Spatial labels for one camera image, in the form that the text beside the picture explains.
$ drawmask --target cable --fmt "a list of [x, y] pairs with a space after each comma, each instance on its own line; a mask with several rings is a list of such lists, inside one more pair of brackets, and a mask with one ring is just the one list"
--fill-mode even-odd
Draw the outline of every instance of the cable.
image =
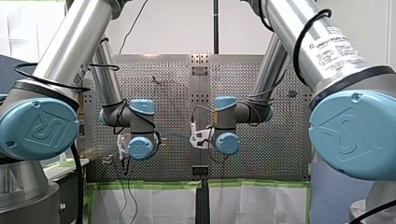
[[297, 78], [306, 86], [305, 79], [303, 78], [300, 70], [300, 65], [299, 65], [299, 56], [300, 56], [300, 49], [301, 45], [303, 44], [303, 40], [305, 38], [305, 35], [308, 33], [309, 29], [314, 25], [315, 21], [318, 21], [324, 17], [331, 17], [332, 16], [332, 11], [330, 9], [322, 9], [320, 12], [318, 12], [317, 15], [315, 15], [313, 18], [311, 18], [306, 25], [304, 26], [303, 30], [300, 32], [296, 44], [294, 46], [294, 52], [293, 52], [293, 65], [294, 65], [294, 71], [297, 76]]
[[128, 199], [126, 198], [126, 193], [125, 193], [125, 189], [123, 188], [122, 180], [121, 180], [121, 188], [122, 188], [122, 193], [123, 193], [123, 196], [124, 196], [125, 204], [122, 207], [122, 210], [120, 211], [120, 217], [119, 217], [120, 224], [121, 224], [122, 213], [125, 211], [126, 206], [128, 205]]
[[37, 66], [37, 65], [38, 65], [38, 63], [20, 63], [20, 64], [17, 64], [17, 65], [14, 67], [14, 70], [15, 70], [17, 73], [19, 73], [19, 74], [21, 74], [22, 76], [24, 76], [24, 77], [29, 77], [29, 78], [31, 78], [31, 79], [33, 79], [33, 80], [36, 80], [36, 81], [38, 81], [38, 82], [41, 82], [41, 83], [43, 83], [43, 84], [53, 85], [53, 86], [58, 86], [58, 87], [63, 87], [63, 88], [67, 88], [67, 89], [70, 89], [70, 90], [76, 90], [76, 91], [90, 91], [90, 90], [91, 90], [90, 88], [86, 88], [86, 87], [67, 86], [67, 85], [64, 85], [64, 84], [62, 84], [62, 83], [49, 81], [49, 80], [47, 80], [47, 79], [40, 78], [40, 77], [35, 77], [35, 76], [32, 76], [31, 74], [29, 74], [29, 73], [24, 72], [24, 71], [21, 70], [21, 68], [23, 68], [23, 67], [31, 67], [31, 66]]
[[194, 121], [195, 121], [195, 119], [194, 119], [194, 114], [195, 114], [195, 110], [196, 110], [197, 108], [202, 108], [202, 109], [208, 111], [209, 113], [212, 113], [212, 111], [211, 111], [209, 108], [207, 108], [206, 106], [203, 106], [203, 105], [196, 105], [196, 106], [194, 107], [194, 109], [192, 110], [192, 113], [191, 113], [191, 122], [194, 122]]
[[146, 3], [147, 3], [148, 1], [149, 1], [149, 0], [146, 0], [145, 3], [143, 3], [142, 7], [140, 8], [139, 13], [138, 13], [137, 16], [136, 16], [136, 19], [134, 19], [134, 23], [132, 24], [131, 29], [129, 30], [128, 34], [126, 34], [126, 36], [124, 37], [124, 40], [123, 40], [123, 42], [122, 42], [122, 45], [121, 45], [120, 53], [119, 53], [119, 54], [122, 54], [122, 49], [125, 47], [126, 39], [128, 38], [128, 36], [131, 34], [132, 30], [134, 29], [134, 26], [136, 25], [136, 22], [137, 22], [137, 20], [139, 19], [140, 15], [142, 14], [142, 11], [143, 11], [143, 9], [145, 8]]
[[139, 113], [136, 113], [135, 111], [131, 110], [132, 113], [134, 113], [138, 118], [144, 120], [146, 123], [148, 123], [149, 125], [151, 125], [154, 129], [155, 129], [155, 123], [153, 123], [151, 120], [144, 118], [143, 116], [139, 115]]
[[262, 14], [262, 0], [259, 0], [259, 15], [260, 15], [260, 20], [262, 20], [262, 24], [265, 26], [265, 28], [273, 32], [274, 29], [265, 21], [264, 15]]
[[122, 116], [123, 110], [128, 105], [128, 102], [126, 101], [126, 99], [123, 99], [122, 101], [124, 102], [124, 105], [122, 107], [120, 107], [119, 111], [117, 112], [116, 123], [113, 126], [113, 133], [114, 134], [120, 134], [125, 129], [125, 127], [122, 127], [119, 131], [117, 131], [117, 126], [121, 126], [120, 118]]
[[249, 98], [251, 98], [251, 97], [260, 97], [260, 96], [263, 96], [263, 95], [273, 91], [276, 87], [278, 87], [280, 85], [280, 83], [283, 81], [285, 75], [286, 75], [286, 72], [283, 73], [282, 77], [277, 81], [277, 83], [274, 84], [274, 86], [270, 90], [263, 91], [263, 92], [261, 92], [259, 94], [256, 94], [256, 95], [249, 95]]
[[208, 153], [209, 153], [209, 158], [210, 158], [210, 160], [212, 160], [212, 161], [215, 162], [215, 163], [224, 163], [225, 161], [227, 161], [228, 156], [224, 156], [223, 161], [218, 161], [218, 160], [216, 160], [215, 157], [212, 155], [212, 152], [211, 152], [211, 150], [210, 150], [210, 143], [212, 142], [212, 139], [210, 138], [210, 135], [212, 135], [212, 130], [213, 130], [213, 127], [214, 127], [214, 126], [215, 126], [215, 125], [213, 124], [212, 126], [209, 126], [209, 127], [208, 127], [208, 129], [210, 129], [210, 131], [209, 131], [209, 136], [207, 137], [207, 151], [208, 151]]
[[[91, 90], [90, 88], [86, 88], [86, 87], [68, 86], [68, 85], [64, 85], [62, 83], [50, 81], [50, 80], [47, 80], [47, 79], [44, 79], [44, 78], [41, 78], [41, 77], [35, 77], [35, 76], [33, 76], [33, 75], [21, 70], [21, 68], [23, 68], [23, 67], [32, 67], [32, 66], [37, 66], [37, 65], [38, 65], [38, 63], [20, 63], [20, 64], [17, 64], [14, 67], [14, 70], [17, 73], [19, 73], [20, 75], [24, 76], [24, 77], [29, 77], [29, 78], [34, 79], [34, 80], [36, 80], [38, 82], [41, 82], [43, 84], [63, 87], [63, 88], [67, 88], [67, 89], [70, 89], [70, 90], [76, 90], [76, 91], [81, 91], [81, 92], [90, 91]], [[113, 69], [114, 71], [119, 71], [120, 70], [120, 68], [118, 66], [114, 65], [114, 64], [96, 64], [96, 63], [91, 63], [90, 66], [92, 66], [92, 67], [108, 67], [108, 68]]]
[[248, 125], [250, 125], [250, 126], [252, 126], [252, 127], [257, 127], [257, 126], [259, 126], [259, 125], [260, 125], [260, 122], [262, 122], [262, 116], [260, 115], [259, 111], [258, 111], [256, 108], [254, 108], [254, 106], [250, 105], [250, 104], [247, 103], [247, 102], [238, 101], [238, 103], [240, 103], [240, 104], [242, 104], [242, 105], [246, 105], [246, 106], [249, 108], [249, 110], [253, 110], [253, 111], [256, 113], [257, 117], [259, 118], [259, 122], [258, 122], [258, 123], [256, 123], [256, 124], [249, 123]]
[[391, 208], [393, 206], [396, 206], [396, 200], [393, 200], [389, 203], [384, 203], [384, 204], [378, 206], [377, 208], [374, 208], [374, 209], [364, 213], [363, 215], [353, 219], [351, 222], [349, 222], [349, 224], [361, 224], [361, 221], [366, 219], [367, 217], [375, 215], [375, 214], [377, 214], [381, 211], [384, 211], [385, 209]]
[[114, 64], [99, 64], [99, 63], [90, 63], [91, 67], [104, 67], [104, 68], [111, 68], [113, 71], [117, 72], [120, 70], [119, 66]]
[[128, 183], [128, 191], [129, 191], [129, 194], [131, 195], [132, 199], [134, 200], [134, 206], [135, 206], [135, 208], [136, 208], [136, 209], [134, 210], [134, 217], [132, 218], [130, 224], [134, 223], [134, 220], [135, 220], [136, 217], [137, 217], [137, 211], [139, 210], [139, 206], [137, 205], [137, 200], [136, 200], [136, 198], [134, 197], [134, 195], [132, 194], [131, 188], [130, 188], [130, 185], [129, 185], [129, 181], [130, 181], [130, 179], [131, 179], [130, 177], [131, 177], [132, 171], [134, 170], [134, 166], [135, 166], [135, 163], [134, 163], [133, 167], [131, 168], [131, 173], [129, 173], [129, 175], [128, 175], [128, 181], [127, 181], [127, 183]]
[[79, 160], [76, 144], [73, 143], [73, 145], [70, 148], [72, 150], [73, 158], [76, 164], [77, 184], [78, 184], [78, 210], [77, 210], [76, 224], [82, 224], [82, 215], [84, 209], [84, 180], [83, 180], [84, 177], [82, 175], [82, 167], [81, 167], [81, 162]]

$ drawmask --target metal pegboard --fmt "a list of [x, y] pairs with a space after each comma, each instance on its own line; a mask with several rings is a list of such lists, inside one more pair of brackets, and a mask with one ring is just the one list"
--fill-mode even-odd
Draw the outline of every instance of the metal pegboard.
[[[163, 138], [155, 157], [133, 166], [132, 179], [191, 180], [190, 160], [190, 55], [122, 55], [114, 58], [123, 97], [154, 100], [154, 121]], [[92, 160], [90, 182], [124, 178], [117, 150], [117, 136], [103, 125], [98, 115], [99, 98], [93, 88], [86, 101], [87, 123], [91, 124]]]
[[[214, 109], [216, 96], [231, 95], [246, 100], [253, 90], [261, 63], [262, 56], [211, 55], [211, 109]], [[290, 97], [291, 91], [297, 92], [295, 98]], [[310, 153], [304, 130], [307, 96], [307, 89], [296, 78], [290, 65], [276, 90], [274, 117], [259, 127], [238, 124], [240, 152], [229, 158], [225, 165], [210, 162], [209, 178], [305, 180]], [[216, 150], [212, 154], [221, 161]]]
[[[208, 76], [193, 76], [191, 69], [197, 62], [192, 57], [194, 55], [123, 55], [114, 59], [120, 66], [117, 74], [123, 97], [128, 100], [153, 98], [157, 129], [167, 139], [154, 158], [141, 161], [134, 167], [133, 179], [191, 180], [191, 167], [207, 165], [210, 161], [203, 160], [201, 153], [196, 153], [199, 149], [190, 147], [191, 109], [197, 104], [209, 104], [213, 109], [214, 98], [219, 95], [247, 99], [262, 63], [262, 56], [210, 55]], [[290, 98], [289, 91], [297, 91], [298, 94]], [[304, 180], [310, 160], [306, 132], [308, 98], [308, 91], [290, 66], [276, 92], [274, 118], [257, 128], [238, 125], [241, 151], [228, 159], [225, 166], [211, 162], [209, 177]], [[85, 109], [87, 156], [92, 161], [88, 180], [124, 178], [118, 160], [117, 136], [114, 136], [112, 128], [101, 124], [98, 119], [101, 106], [94, 88], [85, 95]], [[197, 113], [202, 127], [211, 123], [205, 119], [206, 115], [205, 111]], [[217, 151], [212, 153], [220, 160]]]

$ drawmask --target blue joint cap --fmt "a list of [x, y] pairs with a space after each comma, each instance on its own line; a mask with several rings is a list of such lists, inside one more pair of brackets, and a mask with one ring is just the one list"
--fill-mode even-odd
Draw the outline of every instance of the blue joint cap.
[[228, 109], [234, 105], [236, 105], [234, 96], [218, 96], [215, 99], [215, 108], [218, 111]]
[[309, 122], [320, 157], [338, 172], [396, 180], [396, 98], [376, 91], [339, 91], [323, 99]]
[[270, 106], [270, 111], [268, 112], [268, 117], [265, 119], [265, 122], [270, 121], [273, 116], [274, 116], [274, 107]]
[[154, 102], [146, 99], [131, 100], [129, 108], [143, 115], [154, 115]]
[[216, 148], [223, 155], [232, 156], [241, 148], [241, 141], [235, 133], [223, 133], [216, 139]]
[[0, 118], [0, 152], [21, 161], [56, 157], [75, 142], [78, 125], [76, 112], [60, 100], [26, 100]]
[[135, 137], [128, 144], [129, 156], [136, 161], [148, 159], [153, 150], [154, 145], [146, 137]]

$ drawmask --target black pole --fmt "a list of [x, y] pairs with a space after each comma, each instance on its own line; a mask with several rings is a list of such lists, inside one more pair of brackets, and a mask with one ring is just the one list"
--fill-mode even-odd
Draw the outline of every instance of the black pole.
[[213, 0], [214, 54], [219, 54], [219, 0]]

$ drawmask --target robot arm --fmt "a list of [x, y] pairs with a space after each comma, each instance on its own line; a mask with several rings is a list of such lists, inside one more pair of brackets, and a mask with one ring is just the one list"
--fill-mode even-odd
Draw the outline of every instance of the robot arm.
[[[1, 154], [19, 161], [45, 160], [61, 154], [75, 142], [76, 89], [82, 85], [95, 52], [95, 63], [111, 64], [108, 44], [101, 39], [108, 23], [120, 15], [125, 3], [74, 2], [32, 78], [16, 82], [0, 107], [0, 128], [7, 130], [0, 136]], [[131, 127], [130, 156], [136, 160], [149, 158], [157, 144], [153, 102], [137, 99], [126, 104], [113, 71], [96, 68], [93, 75], [104, 108], [101, 112], [104, 123]]]
[[[299, 79], [313, 92], [309, 134], [321, 158], [335, 170], [359, 179], [395, 179], [396, 138], [391, 134], [396, 127], [395, 72], [366, 62], [331, 24], [330, 10], [319, 10], [313, 0], [248, 2], [256, 12], [262, 4], [262, 15], [275, 31], [253, 94], [271, 90], [287, 63], [287, 52]], [[215, 101], [212, 144], [226, 155], [240, 147], [236, 123], [271, 117], [265, 116], [271, 111], [268, 104], [259, 107], [251, 97], [245, 103], [254, 107], [245, 107], [233, 97]], [[253, 108], [257, 113], [247, 113]]]

